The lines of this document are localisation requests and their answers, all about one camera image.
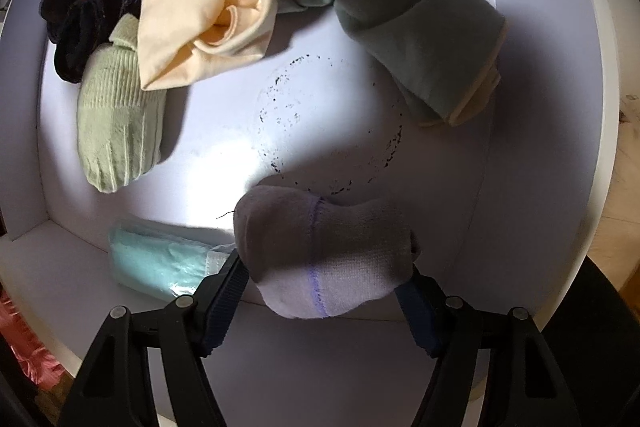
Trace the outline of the grey white sock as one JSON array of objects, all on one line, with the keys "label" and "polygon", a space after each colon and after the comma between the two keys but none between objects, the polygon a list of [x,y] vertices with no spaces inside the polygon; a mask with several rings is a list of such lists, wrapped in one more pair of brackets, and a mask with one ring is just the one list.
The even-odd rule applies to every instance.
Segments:
[{"label": "grey white sock", "polygon": [[421,249],[381,199],[336,205],[295,188],[257,185],[233,213],[236,249],[262,300],[286,319],[338,317],[407,282]]}]

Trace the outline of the red satin cushion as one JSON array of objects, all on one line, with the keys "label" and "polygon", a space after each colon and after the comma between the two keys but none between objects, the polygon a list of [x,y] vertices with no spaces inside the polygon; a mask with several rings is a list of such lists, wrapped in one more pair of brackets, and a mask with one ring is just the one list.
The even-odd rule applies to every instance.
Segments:
[{"label": "red satin cushion", "polygon": [[27,378],[43,390],[51,390],[60,383],[64,367],[44,347],[4,289],[1,291],[0,329]]}]

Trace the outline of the navy lace garment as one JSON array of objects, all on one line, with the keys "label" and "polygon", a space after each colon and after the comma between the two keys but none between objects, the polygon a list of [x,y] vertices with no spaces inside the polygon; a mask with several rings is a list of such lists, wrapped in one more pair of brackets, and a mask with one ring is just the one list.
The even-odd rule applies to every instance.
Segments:
[{"label": "navy lace garment", "polygon": [[40,0],[39,15],[56,45],[58,77],[80,83],[91,53],[107,42],[124,15],[138,18],[140,9],[141,0]]}]

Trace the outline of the sage green cloth bundle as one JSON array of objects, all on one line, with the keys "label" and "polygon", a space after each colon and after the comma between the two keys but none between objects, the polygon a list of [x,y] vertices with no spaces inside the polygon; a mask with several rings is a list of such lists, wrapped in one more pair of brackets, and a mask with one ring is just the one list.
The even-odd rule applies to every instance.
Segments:
[{"label": "sage green cloth bundle", "polygon": [[280,13],[332,6],[345,34],[393,77],[423,127],[459,126],[498,86],[508,23],[486,0],[277,0]]}]

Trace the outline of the light green knit sock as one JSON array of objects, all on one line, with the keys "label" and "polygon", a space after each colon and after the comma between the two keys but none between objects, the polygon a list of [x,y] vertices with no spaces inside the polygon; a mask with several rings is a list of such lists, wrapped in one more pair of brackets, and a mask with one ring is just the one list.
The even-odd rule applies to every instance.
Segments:
[{"label": "light green knit sock", "polygon": [[80,83],[78,156],[101,193],[117,192],[160,162],[166,93],[141,89],[138,25],[124,15],[90,55]]}]

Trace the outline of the mint green packet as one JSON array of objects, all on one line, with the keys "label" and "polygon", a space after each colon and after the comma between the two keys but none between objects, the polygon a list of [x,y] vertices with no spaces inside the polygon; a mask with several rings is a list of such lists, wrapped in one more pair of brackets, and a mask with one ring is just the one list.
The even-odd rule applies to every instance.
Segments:
[{"label": "mint green packet", "polygon": [[114,280],[165,303],[193,295],[235,248],[235,243],[204,243],[132,222],[112,228],[108,243]]}]

